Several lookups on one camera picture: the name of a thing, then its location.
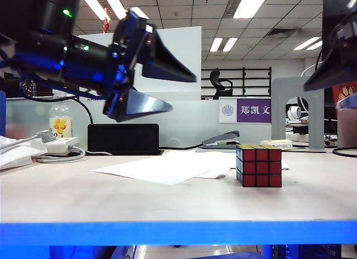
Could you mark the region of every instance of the desk surface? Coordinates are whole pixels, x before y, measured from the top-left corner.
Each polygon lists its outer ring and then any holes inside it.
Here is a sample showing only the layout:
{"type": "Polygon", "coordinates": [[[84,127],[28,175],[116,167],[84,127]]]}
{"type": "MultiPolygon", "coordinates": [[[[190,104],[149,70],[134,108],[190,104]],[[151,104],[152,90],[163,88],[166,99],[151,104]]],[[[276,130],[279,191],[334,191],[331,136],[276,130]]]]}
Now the desk surface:
{"type": "Polygon", "coordinates": [[[283,172],[282,188],[243,188],[234,170],[225,178],[190,179],[174,186],[90,172],[137,159],[86,157],[70,164],[34,164],[1,172],[0,241],[17,243],[19,234],[28,244],[357,240],[353,158],[285,152],[290,170],[283,172]],[[46,236],[48,231],[52,238],[46,236]],[[318,231],[319,240],[312,231],[318,231]],[[71,232],[71,238],[61,237],[64,232],[71,232]]]}

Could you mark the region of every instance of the stapler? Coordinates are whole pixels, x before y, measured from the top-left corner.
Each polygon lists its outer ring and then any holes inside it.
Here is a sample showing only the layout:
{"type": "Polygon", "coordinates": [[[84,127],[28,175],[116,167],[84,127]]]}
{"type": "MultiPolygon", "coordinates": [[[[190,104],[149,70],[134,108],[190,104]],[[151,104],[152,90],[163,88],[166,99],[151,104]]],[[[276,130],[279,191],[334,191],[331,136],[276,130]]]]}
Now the stapler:
{"type": "Polygon", "coordinates": [[[226,132],[202,141],[204,149],[235,149],[235,145],[239,143],[239,131],[226,132]]]}

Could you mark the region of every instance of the black office chair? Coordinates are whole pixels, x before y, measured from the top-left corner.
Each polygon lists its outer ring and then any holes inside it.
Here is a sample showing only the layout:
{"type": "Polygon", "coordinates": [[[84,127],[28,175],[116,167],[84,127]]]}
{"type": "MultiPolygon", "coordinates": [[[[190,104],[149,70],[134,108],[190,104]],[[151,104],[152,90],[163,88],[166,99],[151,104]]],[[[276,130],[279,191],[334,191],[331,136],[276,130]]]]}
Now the black office chair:
{"type": "Polygon", "coordinates": [[[217,100],[218,97],[226,96],[231,97],[233,96],[233,83],[229,79],[220,79],[219,75],[221,74],[218,70],[213,70],[210,74],[210,81],[212,85],[216,88],[216,93],[213,96],[213,100],[217,100]],[[221,82],[227,81],[230,83],[230,89],[226,90],[225,86],[221,84],[221,82]]]}

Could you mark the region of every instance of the white power adapter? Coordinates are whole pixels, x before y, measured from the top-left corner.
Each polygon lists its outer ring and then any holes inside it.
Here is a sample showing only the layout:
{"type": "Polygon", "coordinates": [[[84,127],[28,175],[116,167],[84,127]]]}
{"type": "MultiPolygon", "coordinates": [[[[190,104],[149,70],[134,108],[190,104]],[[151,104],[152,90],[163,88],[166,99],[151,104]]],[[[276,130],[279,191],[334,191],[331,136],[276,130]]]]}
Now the white power adapter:
{"type": "Polygon", "coordinates": [[[72,146],[79,145],[79,139],[78,137],[56,138],[44,144],[47,147],[47,155],[67,155],[72,152],[72,146]]]}

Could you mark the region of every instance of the plastic bottle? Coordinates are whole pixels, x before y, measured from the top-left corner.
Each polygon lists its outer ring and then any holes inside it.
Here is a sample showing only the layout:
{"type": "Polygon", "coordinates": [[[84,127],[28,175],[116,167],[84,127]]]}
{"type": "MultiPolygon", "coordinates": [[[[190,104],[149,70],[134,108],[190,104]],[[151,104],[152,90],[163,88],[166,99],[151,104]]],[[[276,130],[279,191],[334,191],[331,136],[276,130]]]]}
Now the plastic bottle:
{"type": "MultiPolygon", "coordinates": [[[[67,94],[53,90],[53,99],[66,98],[67,94]]],[[[66,105],[67,101],[54,103],[50,109],[50,130],[57,138],[72,137],[72,112],[66,105]]]]}

